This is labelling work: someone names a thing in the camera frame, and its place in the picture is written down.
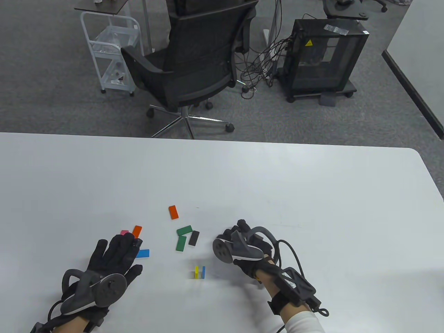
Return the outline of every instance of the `orange block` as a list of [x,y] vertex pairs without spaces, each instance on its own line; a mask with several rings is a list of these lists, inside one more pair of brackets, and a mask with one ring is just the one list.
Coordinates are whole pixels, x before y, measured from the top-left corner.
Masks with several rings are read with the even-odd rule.
[[139,238],[141,232],[142,232],[142,227],[141,226],[135,226],[134,230],[133,230],[134,238]]
[[170,210],[170,215],[171,215],[172,220],[179,218],[179,214],[177,213],[176,206],[170,206],[170,207],[168,207],[168,209]]

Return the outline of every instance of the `wall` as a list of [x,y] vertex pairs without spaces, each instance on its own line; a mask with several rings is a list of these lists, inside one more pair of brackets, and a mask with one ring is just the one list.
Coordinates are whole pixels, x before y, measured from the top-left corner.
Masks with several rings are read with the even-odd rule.
[[444,124],[444,0],[413,0],[387,51]]

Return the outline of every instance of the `green block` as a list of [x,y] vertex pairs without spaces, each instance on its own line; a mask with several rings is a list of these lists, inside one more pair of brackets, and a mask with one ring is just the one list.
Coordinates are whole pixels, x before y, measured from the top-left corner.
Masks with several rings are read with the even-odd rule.
[[193,229],[191,228],[191,226],[185,226],[183,228],[177,229],[178,236],[183,236],[185,234],[189,234],[190,232],[193,232]]
[[186,236],[179,236],[179,240],[177,241],[176,251],[182,251],[185,249]]

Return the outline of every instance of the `glove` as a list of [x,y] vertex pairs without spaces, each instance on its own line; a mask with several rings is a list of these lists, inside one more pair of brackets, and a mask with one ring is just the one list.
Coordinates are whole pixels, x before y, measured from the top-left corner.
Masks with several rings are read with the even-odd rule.
[[[242,234],[247,233],[248,231],[251,230],[250,226],[245,222],[245,220],[239,220],[237,225],[233,226],[233,228],[231,229],[226,229],[224,231],[224,233],[222,235],[218,235],[218,238],[220,239],[225,239],[227,241],[232,241],[231,239],[231,234],[234,231],[239,231]],[[242,271],[248,275],[250,278],[256,279],[256,271],[258,269],[263,269],[266,268],[268,266],[274,266],[272,264],[270,264],[268,261],[271,259],[271,250],[272,250],[272,246],[265,242],[262,237],[258,236],[258,235],[254,235],[253,237],[251,237],[248,241],[247,241],[248,245],[252,245],[255,246],[259,249],[262,250],[262,252],[264,253],[264,259],[261,259],[259,261],[250,261],[250,260],[238,260],[238,259],[234,259],[233,263],[236,266],[239,266]]]
[[[108,241],[100,239],[91,255],[87,270],[100,274],[101,278],[113,273],[122,274],[126,278],[128,286],[142,273],[142,265],[131,266],[139,253],[141,244],[142,240],[135,239],[131,233],[115,235],[111,239],[108,249],[106,249]],[[68,290],[63,293],[62,301],[75,293],[77,283],[70,285]],[[92,306],[76,313],[76,315],[89,320],[89,324],[84,332],[90,332],[95,326],[102,324],[108,311],[108,307],[99,308]]]

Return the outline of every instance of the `black box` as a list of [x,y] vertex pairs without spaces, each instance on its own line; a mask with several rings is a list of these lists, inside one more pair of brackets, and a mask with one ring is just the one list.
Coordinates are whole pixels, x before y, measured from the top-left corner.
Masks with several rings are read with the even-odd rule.
[[277,76],[287,98],[344,90],[368,36],[356,20],[295,20]]

